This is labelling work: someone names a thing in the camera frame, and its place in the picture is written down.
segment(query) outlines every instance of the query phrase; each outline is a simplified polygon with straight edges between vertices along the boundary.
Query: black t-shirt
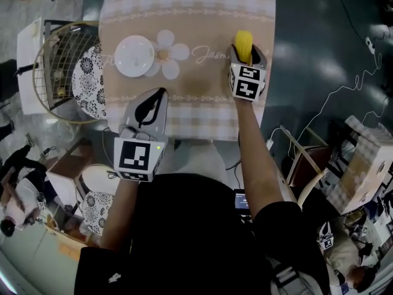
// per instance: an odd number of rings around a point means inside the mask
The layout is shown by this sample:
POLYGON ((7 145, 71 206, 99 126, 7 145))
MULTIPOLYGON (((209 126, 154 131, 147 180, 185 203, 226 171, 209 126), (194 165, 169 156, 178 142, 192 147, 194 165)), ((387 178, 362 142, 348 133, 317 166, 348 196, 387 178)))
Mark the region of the black t-shirt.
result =
POLYGON ((131 252, 83 248, 75 294, 269 294, 272 269, 265 254, 311 275, 329 293, 324 258, 297 204, 266 206, 253 227, 255 236, 236 214, 234 192, 222 183, 200 175, 158 175, 139 185, 131 252), (110 282, 115 274, 121 277, 110 282))

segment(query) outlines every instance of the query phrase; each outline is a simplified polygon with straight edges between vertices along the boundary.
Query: beige pants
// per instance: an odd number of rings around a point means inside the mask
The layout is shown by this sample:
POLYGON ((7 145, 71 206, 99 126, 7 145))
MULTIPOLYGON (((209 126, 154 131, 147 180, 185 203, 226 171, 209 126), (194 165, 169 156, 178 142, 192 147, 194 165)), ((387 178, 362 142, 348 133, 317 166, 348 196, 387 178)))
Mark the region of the beige pants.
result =
POLYGON ((170 173, 198 174, 229 186, 224 161, 212 142, 192 141, 188 161, 179 170, 174 168, 174 155, 173 146, 169 144, 158 168, 158 175, 170 173))

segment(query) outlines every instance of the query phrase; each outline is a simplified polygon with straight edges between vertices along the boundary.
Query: white logo on shirt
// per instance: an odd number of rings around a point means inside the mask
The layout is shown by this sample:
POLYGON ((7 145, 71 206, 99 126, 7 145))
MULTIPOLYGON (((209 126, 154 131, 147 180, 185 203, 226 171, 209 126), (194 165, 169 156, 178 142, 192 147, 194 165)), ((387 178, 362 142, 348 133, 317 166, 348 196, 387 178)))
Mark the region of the white logo on shirt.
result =
POLYGON ((112 282, 117 282, 117 280, 119 279, 119 278, 121 278, 122 276, 120 275, 120 274, 118 274, 118 273, 115 273, 115 274, 113 274, 113 277, 111 277, 110 279, 109 279, 109 283, 112 283, 112 282))

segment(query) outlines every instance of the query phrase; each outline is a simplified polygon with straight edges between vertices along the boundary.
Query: black and white floral cushion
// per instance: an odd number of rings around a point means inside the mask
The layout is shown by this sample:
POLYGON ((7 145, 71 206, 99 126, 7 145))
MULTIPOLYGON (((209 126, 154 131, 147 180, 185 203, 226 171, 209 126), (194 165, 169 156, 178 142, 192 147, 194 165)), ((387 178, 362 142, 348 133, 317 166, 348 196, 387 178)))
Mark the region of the black and white floral cushion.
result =
POLYGON ((106 119, 100 44, 86 51, 75 65, 72 93, 84 112, 96 119, 106 119))
POLYGON ((114 196, 103 192, 90 191, 83 203, 81 210, 84 222, 88 228, 97 235, 102 235, 108 211, 112 205, 114 196))

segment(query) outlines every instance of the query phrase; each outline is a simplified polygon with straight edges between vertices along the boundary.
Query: floor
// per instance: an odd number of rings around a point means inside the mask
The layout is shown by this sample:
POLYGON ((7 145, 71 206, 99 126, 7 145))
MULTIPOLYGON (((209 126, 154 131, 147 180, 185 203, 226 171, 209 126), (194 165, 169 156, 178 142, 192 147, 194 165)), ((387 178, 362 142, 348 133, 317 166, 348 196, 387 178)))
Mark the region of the floor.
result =
MULTIPOLYGON (((387 32, 386 26, 381 24, 376 1, 343 0, 356 30, 363 38, 381 37, 384 31, 387 32)), ((16 33, 38 15, 62 20, 97 20, 102 2, 103 0, 57 0, 54 3, 49 0, 0 1, 0 60, 15 58, 16 33)), ((384 57, 391 52, 392 40, 377 41, 376 53, 381 53, 384 57)), ((273 129, 282 124, 297 138, 304 126, 320 111, 327 95, 342 85, 354 88, 356 75, 359 74, 361 78, 365 69, 372 72, 375 69, 375 59, 352 30, 340 0, 277 0, 273 70, 262 133, 268 138, 273 129)), ((311 128, 326 137, 330 119, 345 119, 354 114, 362 120, 370 111, 380 115, 385 102, 386 108, 381 121, 387 128, 393 129, 393 105, 385 100, 386 96, 380 89, 385 69, 382 66, 374 76, 366 75, 360 91, 343 89, 333 94, 311 128)), ((26 133, 32 136, 37 145, 31 153, 33 159, 39 157, 47 147, 55 145, 57 149, 53 155, 57 155, 69 145, 69 142, 59 139, 58 122, 53 122, 48 116, 24 116, 18 95, 0 112, 0 125, 7 123, 9 117, 15 121, 17 131, 0 143, 0 157, 3 159, 24 145, 26 133)), ((377 118, 372 114, 365 120, 367 125, 375 125, 376 122, 377 118)), ((73 132, 74 138, 83 135, 93 141, 96 159, 102 163, 109 163, 102 143, 111 156, 114 139, 112 133, 105 133, 102 141, 101 131, 106 127, 105 121, 100 121, 82 128, 74 127, 73 132)), ((238 160, 236 143, 217 142, 216 146, 228 167, 238 160)), ((276 132, 272 153, 278 164, 286 154, 287 147, 287 138, 279 131, 276 132)), ((185 149, 181 153, 185 155, 187 146, 183 148, 185 149)), ((230 182, 238 187, 233 172, 230 172, 229 177, 230 182)), ((1 251, 43 294, 71 294, 76 262, 57 253, 54 238, 49 236, 44 237, 34 254, 41 237, 41 228, 32 227, 5 240, 1 251)))

